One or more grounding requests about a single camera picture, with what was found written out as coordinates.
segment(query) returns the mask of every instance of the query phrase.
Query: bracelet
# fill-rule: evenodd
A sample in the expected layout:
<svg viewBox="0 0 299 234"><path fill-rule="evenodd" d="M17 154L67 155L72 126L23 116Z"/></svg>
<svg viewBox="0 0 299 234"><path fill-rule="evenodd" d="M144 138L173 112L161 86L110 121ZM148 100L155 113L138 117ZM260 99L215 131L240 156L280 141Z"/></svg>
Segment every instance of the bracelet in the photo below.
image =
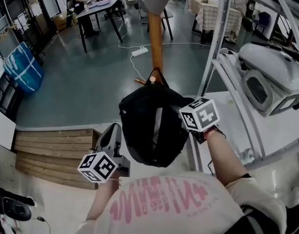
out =
<svg viewBox="0 0 299 234"><path fill-rule="evenodd" d="M216 125L214 125L204 132L204 139L207 140L207 138L214 132L219 132L226 138L225 134Z"/></svg>

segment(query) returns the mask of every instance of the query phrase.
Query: cardboard box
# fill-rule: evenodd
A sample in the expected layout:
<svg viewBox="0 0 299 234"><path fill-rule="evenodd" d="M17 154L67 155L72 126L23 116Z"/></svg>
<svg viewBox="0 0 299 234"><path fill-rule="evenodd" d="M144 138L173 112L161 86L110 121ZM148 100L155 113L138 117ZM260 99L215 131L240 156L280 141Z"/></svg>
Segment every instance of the cardboard box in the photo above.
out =
<svg viewBox="0 0 299 234"><path fill-rule="evenodd" d="M53 21L56 24L57 31L66 29L66 12L53 17Z"/></svg>

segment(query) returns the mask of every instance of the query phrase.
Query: checkered tablecloth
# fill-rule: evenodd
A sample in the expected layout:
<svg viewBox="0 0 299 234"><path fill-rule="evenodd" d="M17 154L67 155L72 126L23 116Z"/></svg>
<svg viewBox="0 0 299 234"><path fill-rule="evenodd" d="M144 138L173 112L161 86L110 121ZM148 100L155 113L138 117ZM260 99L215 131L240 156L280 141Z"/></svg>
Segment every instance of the checkered tablecloth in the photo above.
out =
<svg viewBox="0 0 299 234"><path fill-rule="evenodd" d="M218 0L209 0L208 3L204 3L202 0L187 0L187 10L197 15L196 20L200 31L214 30L219 11ZM242 17L240 12L236 9L229 9L225 36L233 39L237 38L241 24Z"/></svg>

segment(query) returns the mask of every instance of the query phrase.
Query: black table leg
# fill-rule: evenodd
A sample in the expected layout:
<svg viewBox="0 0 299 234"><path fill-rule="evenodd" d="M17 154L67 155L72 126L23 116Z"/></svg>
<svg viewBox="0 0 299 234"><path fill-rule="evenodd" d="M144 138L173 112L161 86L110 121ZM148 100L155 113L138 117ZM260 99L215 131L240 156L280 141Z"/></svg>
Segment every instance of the black table leg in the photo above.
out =
<svg viewBox="0 0 299 234"><path fill-rule="evenodd" d="M112 14L110 13L109 10L107 11L107 15L109 16L109 19L111 20L112 26L114 27L114 30L115 30L115 32L116 32L116 34L117 34L117 36L118 36L120 42L122 43L121 36L120 36L119 31L118 31L118 29L117 29L117 26L116 26L116 24L115 24L115 22L114 22L114 19L112 18Z"/></svg>
<svg viewBox="0 0 299 234"><path fill-rule="evenodd" d="M96 22L97 22L97 26L98 26L99 29L100 29L100 23L99 23L99 18L97 18L97 13L95 14L95 19L96 19Z"/></svg>
<svg viewBox="0 0 299 234"><path fill-rule="evenodd" d="M197 25L197 15L195 16L195 19L194 19L194 23L193 23L193 27L192 27L192 31L194 32L195 31L195 28L196 28L196 25Z"/></svg>
<svg viewBox="0 0 299 234"><path fill-rule="evenodd" d="M164 24L164 20L161 19L161 24L163 25L164 30L166 29L165 24Z"/></svg>
<svg viewBox="0 0 299 234"><path fill-rule="evenodd" d="M124 16L123 16L122 13L121 13L120 6L118 6L118 11L119 11L119 14L120 14L120 16L121 16L122 21L125 21L125 20L124 20Z"/></svg>
<svg viewBox="0 0 299 234"><path fill-rule="evenodd" d="M168 14L167 14L166 9L164 9L164 14L165 14L165 18L166 18L166 21L167 21L167 26L168 26L170 38L171 38L171 40L173 40L172 31L171 31L171 27L170 27L170 24L169 24L169 18L168 18Z"/></svg>
<svg viewBox="0 0 299 234"><path fill-rule="evenodd" d="M197 15L195 16L195 19L194 19L194 23L193 23L193 27L192 27L192 32L201 34L202 32L196 29L196 25L197 25L196 18L197 18Z"/></svg>
<svg viewBox="0 0 299 234"><path fill-rule="evenodd" d="M205 36L206 36L206 30L202 31L202 36L200 37L200 43L204 43L205 42Z"/></svg>
<svg viewBox="0 0 299 234"><path fill-rule="evenodd" d="M84 39L83 32L82 32L81 22L78 21L78 25L79 25L79 30L80 30L82 45L83 45L83 48L84 48L85 53L86 53L87 52L87 48L86 48L86 43L85 43L85 39Z"/></svg>

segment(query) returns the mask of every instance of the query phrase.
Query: black strap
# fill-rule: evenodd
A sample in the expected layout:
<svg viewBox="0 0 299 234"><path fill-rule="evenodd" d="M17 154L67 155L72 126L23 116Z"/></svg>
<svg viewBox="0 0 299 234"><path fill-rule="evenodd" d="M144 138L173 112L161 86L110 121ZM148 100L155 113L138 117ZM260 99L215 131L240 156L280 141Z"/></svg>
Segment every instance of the black strap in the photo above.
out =
<svg viewBox="0 0 299 234"><path fill-rule="evenodd" d="M161 78L163 84L164 84L166 87L169 88L169 85L168 85L168 83L166 82L166 80L165 80L163 74L160 72L160 69L159 69L159 68L154 68L154 69L153 69L153 71L150 73L149 78L148 78L148 80L146 81L145 85L150 85L150 77L151 77L151 75L153 74L153 72L154 72L155 70L158 71L158 73L159 73L159 75L160 75L160 78Z"/></svg>
<svg viewBox="0 0 299 234"><path fill-rule="evenodd" d="M278 225L261 211L251 207L243 206L245 216L240 218L225 234L279 234Z"/></svg>

